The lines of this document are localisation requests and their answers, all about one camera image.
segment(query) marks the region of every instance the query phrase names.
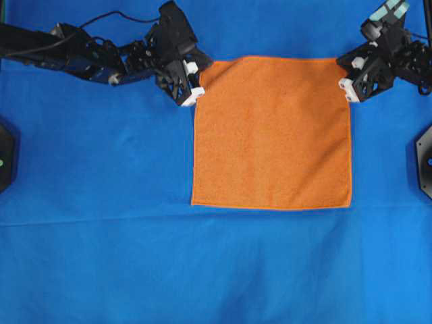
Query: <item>microfiber cloth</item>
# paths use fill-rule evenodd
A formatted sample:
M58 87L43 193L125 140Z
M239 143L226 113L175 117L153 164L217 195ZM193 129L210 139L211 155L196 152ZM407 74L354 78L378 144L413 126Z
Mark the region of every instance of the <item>microfiber cloth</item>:
M244 57L201 75L193 205L349 207L350 109L335 59Z

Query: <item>black mount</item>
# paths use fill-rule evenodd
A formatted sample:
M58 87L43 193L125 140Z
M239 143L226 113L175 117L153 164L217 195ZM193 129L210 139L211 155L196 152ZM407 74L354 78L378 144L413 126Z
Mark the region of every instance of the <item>black mount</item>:
M432 0L423 0L429 38ZM367 43L337 59L348 75L340 80L350 102L363 102L393 87L399 77L418 86L421 95L432 92L432 48L412 41L404 28L409 4L388 0L361 26Z
M16 159L16 140L12 133L0 124L0 193L13 181Z
M417 141L416 150L420 188L432 198L432 128Z
M196 48L194 31L173 1L162 5L159 12L159 23L143 40L122 47L110 40L99 44L82 28L69 24L58 24L49 34L0 24L0 58L112 86L156 75L157 86L178 105L193 105L204 93L198 74L213 61ZM67 37L71 38L57 47L25 53Z

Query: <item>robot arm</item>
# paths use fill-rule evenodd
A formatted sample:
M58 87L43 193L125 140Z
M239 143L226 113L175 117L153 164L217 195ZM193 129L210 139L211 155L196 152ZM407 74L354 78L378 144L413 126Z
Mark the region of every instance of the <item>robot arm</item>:
M112 86L156 75L157 86L178 105L193 105L204 94L198 74L213 61L196 48L198 40L173 1L159 12L143 40L123 47L110 40L99 44L99 37L69 24L58 24L49 34L0 24L0 58Z
M430 2L425 0L427 22ZM409 7L403 0L386 1L361 26L368 42L337 59L348 73L339 83L348 101L363 102L389 90L396 77L417 85L422 95L432 92L432 50L412 42L404 29Z

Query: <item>blue cloth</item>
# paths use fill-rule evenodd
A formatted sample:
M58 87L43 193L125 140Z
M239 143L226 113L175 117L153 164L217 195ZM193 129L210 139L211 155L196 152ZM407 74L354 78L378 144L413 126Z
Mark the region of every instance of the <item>blue cloth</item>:
M7 21L48 31L112 9L153 18L160 4L12 0ZM178 5L214 59L316 58L364 42L380 1ZM423 19L413 1L407 27L424 34ZM111 17L87 31L122 45L149 28ZM431 100L397 81L352 106L349 209L212 209L190 206L193 109L153 81L113 89L4 61L0 116L21 149L0 196L0 323L432 322L431 201L414 151Z

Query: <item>black cable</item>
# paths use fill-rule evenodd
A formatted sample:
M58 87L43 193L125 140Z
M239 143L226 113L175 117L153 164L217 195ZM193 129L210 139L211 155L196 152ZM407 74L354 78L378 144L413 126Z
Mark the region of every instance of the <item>black cable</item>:
M78 28L79 29L83 29L84 27L86 27L86 26L88 26L90 24L93 24L97 20L100 20L102 18L106 18L106 17L111 16L113 14L119 14L121 17L123 17L123 18L125 18L127 20L131 20L133 22L139 22L141 24L150 24L152 22L157 22L159 20L159 18L152 19L152 20L140 20L140 19L129 17L129 16L125 15L124 13L122 13L121 11L115 10L115 11L110 11L110 12L104 13L103 15L97 16L96 18L93 18L93 19L87 21L85 24L82 24ZM73 34L71 34L71 35L69 35L68 37L66 37L66 38L64 38L64 39L62 39L62 40L54 43L54 44L47 45L47 46L44 46L44 47L39 47L37 49L29 49L29 50L25 50L25 51L8 53L8 54L5 55L5 57L20 56L20 55L26 55L26 54L36 53L36 52L40 52L40 51L46 51L48 49L53 49L55 47L58 47L58 46L60 46L60 45L62 45L64 43L68 42L75 35L76 35L76 32L73 33ZM102 37L98 37L98 36L97 37L93 37L92 40L93 39L101 39L101 40L104 41L104 39Z
M421 39L425 39L426 41L432 41L432 38L429 38L429 37L426 37L426 36L422 36L422 35L419 35L419 34L415 34L413 32L408 32L408 33L411 36L414 36L414 37L417 37L417 38L421 38Z
M410 35L410 36L413 36L413 37L417 37L417 38L421 38L421 39L425 39L426 41L432 41L432 38L416 34L415 32L410 32L407 29L401 28L401 30L403 30L407 35Z
M110 12L104 13L103 15L97 16L96 18L93 18L92 20L87 21L85 24L81 25L80 28L84 28L84 27L86 27L86 26L88 26L88 25L96 22L97 20L100 20L102 18L106 18L106 17L114 15L114 14L120 15L121 17L123 17L123 18L125 18L127 20L131 20L133 22L140 22L141 24L151 24L152 22L157 22L159 20L159 18L152 19L152 20L136 19L136 18L132 18L132 17L129 17L129 16L125 15L121 11L114 10L114 11L110 11Z
M47 45L44 47L39 47L37 49L29 49L27 51L20 51L20 52L13 52L13 53L8 53L5 55L5 57L11 57L11 56L20 56L20 55L25 55L25 54L31 54L31 53L35 53L35 52L39 52L39 51L46 51L48 49L53 49L54 47L60 46L64 43L66 43L67 41L69 41L72 37L74 37L76 35L76 33L73 33L71 35L69 35L68 37L59 40L58 42L51 44L51 45Z

